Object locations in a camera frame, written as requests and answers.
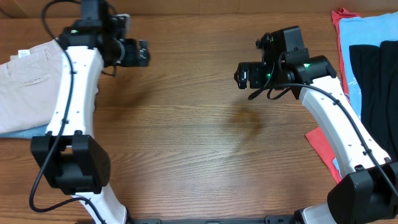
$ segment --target wood grain surface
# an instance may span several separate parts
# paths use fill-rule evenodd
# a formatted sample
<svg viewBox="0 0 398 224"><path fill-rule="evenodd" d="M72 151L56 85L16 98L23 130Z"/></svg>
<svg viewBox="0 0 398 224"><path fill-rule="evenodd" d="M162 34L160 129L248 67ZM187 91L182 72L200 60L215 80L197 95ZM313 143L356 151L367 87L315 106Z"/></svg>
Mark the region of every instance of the wood grain surface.
<svg viewBox="0 0 398 224"><path fill-rule="evenodd" d="M9 18L0 8L0 19Z"/></svg>
<svg viewBox="0 0 398 224"><path fill-rule="evenodd" d="M49 24L59 34L72 21ZM134 17L130 37L149 41L150 67L101 77L94 116L111 186L134 218L263 217L326 200L336 183L305 139L317 127L311 114L291 94L248 102L251 90L233 80L239 62L261 59L257 38L293 25L310 55L325 55L339 70L329 13ZM2 19L0 30L0 63L50 40L38 19ZM39 168L29 143L0 139L0 223L89 220L79 203L30 210ZM44 180L35 202L67 198Z"/></svg>
<svg viewBox="0 0 398 224"><path fill-rule="evenodd" d="M0 9L13 18L40 18L51 0L1 0ZM107 0L119 12L130 15L206 15L232 13L330 12L345 7L358 11L396 11L395 0ZM77 17L80 9L70 3L53 6L49 17Z"/></svg>

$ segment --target folded pants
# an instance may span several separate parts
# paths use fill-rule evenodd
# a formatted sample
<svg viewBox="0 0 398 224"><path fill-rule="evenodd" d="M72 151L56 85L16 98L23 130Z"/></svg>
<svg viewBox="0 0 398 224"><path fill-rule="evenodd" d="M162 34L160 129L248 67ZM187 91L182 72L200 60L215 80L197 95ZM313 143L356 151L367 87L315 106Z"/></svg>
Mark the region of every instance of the folded pants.
<svg viewBox="0 0 398 224"><path fill-rule="evenodd" d="M0 134L48 124L55 109L62 50L54 40L29 50L0 65Z"/></svg>

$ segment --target wooden table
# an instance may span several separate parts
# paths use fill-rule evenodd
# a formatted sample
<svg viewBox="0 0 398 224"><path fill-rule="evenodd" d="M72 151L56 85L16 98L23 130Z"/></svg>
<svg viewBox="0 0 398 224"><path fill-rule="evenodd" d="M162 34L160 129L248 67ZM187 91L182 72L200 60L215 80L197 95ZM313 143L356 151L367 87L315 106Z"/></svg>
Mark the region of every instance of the wooden table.
<svg viewBox="0 0 398 224"><path fill-rule="evenodd" d="M59 34L72 21L49 24ZM292 94L248 102L252 91L239 90L233 74L239 62L261 59L257 38L294 25L310 55L339 71L329 14L136 16L132 24L130 37L149 41L150 67L101 77L94 126L111 158L112 188L134 218L263 217L326 200L336 182L305 139L317 127L311 114ZM50 40L38 19L1 19L0 31L0 63ZM29 143L0 140L0 223L89 220L79 203L30 210L39 168ZM67 198L44 180L35 201Z"/></svg>

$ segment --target blue cloth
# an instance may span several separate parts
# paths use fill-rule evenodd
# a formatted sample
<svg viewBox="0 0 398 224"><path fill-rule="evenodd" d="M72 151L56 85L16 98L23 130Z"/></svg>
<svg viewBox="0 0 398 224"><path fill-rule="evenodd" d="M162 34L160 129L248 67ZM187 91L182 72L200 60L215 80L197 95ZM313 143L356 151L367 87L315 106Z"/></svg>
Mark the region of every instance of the blue cloth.
<svg viewBox="0 0 398 224"><path fill-rule="evenodd" d="M333 160L332 160L332 163L333 163L333 165L335 165L336 170L338 170L338 173L340 174L340 177L341 177L340 167L338 166L337 159L336 159L336 158L333 159Z"/></svg>
<svg viewBox="0 0 398 224"><path fill-rule="evenodd" d="M13 131L11 133L0 134L0 138L21 138L31 139L33 136L43 136L47 125L39 126L36 128L30 128L22 131Z"/></svg>
<svg viewBox="0 0 398 224"><path fill-rule="evenodd" d="M375 45L385 40L398 40L398 12L374 17L354 17L340 20L340 45L349 90L349 100L361 118L362 95L349 57L350 45Z"/></svg>

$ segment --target red cloth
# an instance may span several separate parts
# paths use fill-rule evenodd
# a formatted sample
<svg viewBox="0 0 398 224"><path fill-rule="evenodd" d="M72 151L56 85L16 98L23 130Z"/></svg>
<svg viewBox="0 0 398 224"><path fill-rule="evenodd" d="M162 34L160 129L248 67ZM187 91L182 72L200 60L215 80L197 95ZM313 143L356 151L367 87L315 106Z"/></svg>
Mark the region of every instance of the red cloth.
<svg viewBox="0 0 398 224"><path fill-rule="evenodd" d="M343 54L341 53L341 46L340 46L340 19L342 18L352 18L352 17L360 17L358 13L353 13L349 12L345 8L339 8L338 11L332 11L331 12L331 21L333 25L336 27L337 31L337 48L338 48L338 54L340 58L340 72L341 72L341 78L343 79L343 91L346 96L349 95L348 91L348 85L347 85L347 80L346 80L346 73L344 70L344 62L343 62Z"/></svg>
<svg viewBox="0 0 398 224"><path fill-rule="evenodd" d="M322 161L328 167L331 176L338 183L341 181L340 173L336 169L333 164L333 160L336 158L335 153L329 145L329 142L325 135L322 132L321 128L315 128L305 135L307 140L310 142L311 146L318 153L319 157L321 157Z"/></svg>

